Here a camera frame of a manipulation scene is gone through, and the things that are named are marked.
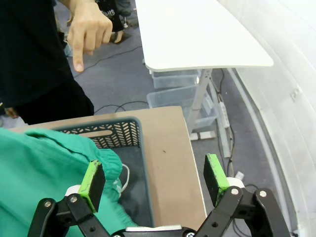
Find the person's left hand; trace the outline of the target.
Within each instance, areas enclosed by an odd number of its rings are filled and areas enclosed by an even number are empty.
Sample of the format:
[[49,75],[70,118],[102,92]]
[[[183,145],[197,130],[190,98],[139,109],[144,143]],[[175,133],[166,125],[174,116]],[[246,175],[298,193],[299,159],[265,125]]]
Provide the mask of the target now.
[[68,33],[68,42],[73,51],[73,65],[83,72],[83,55],[92,55],[101,44],[108,43],[112,34],[112,22],[99,9],[94,0],[65,0],[73,20]]

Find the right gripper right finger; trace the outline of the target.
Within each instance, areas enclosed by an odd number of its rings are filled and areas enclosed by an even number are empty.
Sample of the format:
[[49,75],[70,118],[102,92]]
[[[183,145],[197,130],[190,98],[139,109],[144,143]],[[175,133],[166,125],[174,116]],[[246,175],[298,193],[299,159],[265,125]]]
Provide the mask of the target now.
[[197,230],[197,237],[221,237],[235,219],[244,220],[253,237],[290,236],[270,189],[250,192],[243,183],[230,184],[214,154],[206,154],[203,176],[214,208]]

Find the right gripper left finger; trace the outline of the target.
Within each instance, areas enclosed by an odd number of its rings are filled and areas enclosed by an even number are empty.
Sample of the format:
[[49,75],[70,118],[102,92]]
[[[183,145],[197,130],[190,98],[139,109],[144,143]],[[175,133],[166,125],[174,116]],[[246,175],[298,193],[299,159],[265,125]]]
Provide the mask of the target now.
[[77,226],[84,237],[109,237],[98,218],[106,182],[102,163],[89,163],[79,190],[60,201],[43,198],[38,202],[29,231],[29,237],[65,237],[71,226]]

